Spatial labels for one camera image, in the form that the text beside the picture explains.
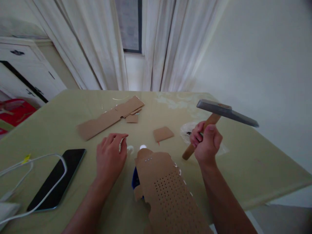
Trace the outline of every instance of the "cardboard scrap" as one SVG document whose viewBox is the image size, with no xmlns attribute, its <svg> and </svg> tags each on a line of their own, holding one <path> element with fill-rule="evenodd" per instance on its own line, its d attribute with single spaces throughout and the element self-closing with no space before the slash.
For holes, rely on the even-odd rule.
<svg viewBox="0 0 312 234">
<path fill-rule="evenodd" d="M 140 180 L 135 198 L 144 196 L 151 206 L 144 233 L 213 233 L 168 153 L 143 148 L 135 164 Z"/>
<path fill-rule="evenodd" d="M 173 132 L 168 127 L 162 127 L 154 130 L 154 138 L 156 142 L 160 142 L 173 136 Z"/>
<path fill-rule="evenodd" d="M 118 122 L 121 117 L 130 115 L 131 112 L 142 106 L 144 106 L 144 103 L 137 96 L 133 96 L 127 102 L 101 114 L 97 119 L 91 119 L 77 125 L 78 134 L 83 140 L 87 141 Z"/>
<path fill-rule="evenodd" d="M 127 123 L 138 123 L 139 122 L 139 117 L 137 115 L 128 115 L 126 117 L 126 122 Z"/>
<path fill-rule="evenodd" d="M 140 107 L 139 109 L 136 109 L 135 111 L 131 112 L 132 115 L 138 113 L 140 110 L 142 110 L 142 108 Z"/>
</svg>

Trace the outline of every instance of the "hammer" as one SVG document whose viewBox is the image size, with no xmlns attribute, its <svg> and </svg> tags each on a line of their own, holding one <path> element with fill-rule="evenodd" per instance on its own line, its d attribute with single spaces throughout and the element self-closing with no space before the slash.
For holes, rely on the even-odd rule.
<svg viewBox="0 0 312 234">
<path fill-rule="evenodd" d="M 224 105 L 224 104 L 214 102 L 214 101 L 209 101 L 206 99 L 200 99 L 197 104 L 197 108 L 212 112 L 212 115 L 206 120 L 204 124 L 203 131 L 206 129 L 206 127 L 209 124 L 216 124 L 221 118 L 221 116 L 236 120 L 238 122 L 241 122 L 243 124 L 247 124 L 253 127 L 259 127 L 259 124 L 257 121 L 245 115 L 237 113 L 236 111 L 233 111 L 232 107 L 228 105 Z M 182 158 L 185 160 L 189 159 L 190 156 L 194 153 L 194 151 L 195 151 L 194 146 L 190 144 L 189 147 L 183 153 Z"/>
</svg>

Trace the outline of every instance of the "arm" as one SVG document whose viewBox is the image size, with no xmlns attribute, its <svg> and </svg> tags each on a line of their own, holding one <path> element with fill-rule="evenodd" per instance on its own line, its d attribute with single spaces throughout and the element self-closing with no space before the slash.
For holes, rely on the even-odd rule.
<svg viewBox="0 0 312 234">
<path fill-rule="evenodd" d="M 127 158 L 127 136 L 111 133 L 97 145 L 97 176 L 63 234 L 95 233 L 104 203 Z"/>
<path fill-rule="evenodd" d="M 215 228 L 220 234 L 257 233 L 217 167 L 215 155 L 223 137 L 213 124 L 207 126 L 203 137 L 199 136 L 203 125 L 201 122 L 193 129 L 191 143 L 196 147 L 195 157 L 201 169 Z"/>
</svg>

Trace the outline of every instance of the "white curtain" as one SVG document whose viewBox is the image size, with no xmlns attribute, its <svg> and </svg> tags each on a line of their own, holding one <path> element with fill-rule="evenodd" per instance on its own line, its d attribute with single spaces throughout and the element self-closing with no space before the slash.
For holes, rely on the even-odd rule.
<svg viewBox="0 0 312 234">
<path fill-rule="evenodd" d="M 28 0 L 82 89 L 128 90 L 114 0 Z"/>
<path fill-rule="evenodd" d="M 149 0 L 144 91 L 186 91 L 218 0 Z"/>
</svg>

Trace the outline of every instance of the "window frame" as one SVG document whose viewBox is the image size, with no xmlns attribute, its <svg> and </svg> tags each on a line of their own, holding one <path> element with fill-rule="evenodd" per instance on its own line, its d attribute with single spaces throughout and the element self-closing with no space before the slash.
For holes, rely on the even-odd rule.
<svg viewBox="0 0 312 234">
<path fill-rule="evenodd" d="M 137 9 L 138 9 L 138 31 L 139 31 L 139 49 L 133 50 L 133 49 L 125 49 L 123 48 L 124 52 L 128 53 L 136 53 L 136 54 L 142 54 L 142 0 L 137 0 Z"/>
</svg>

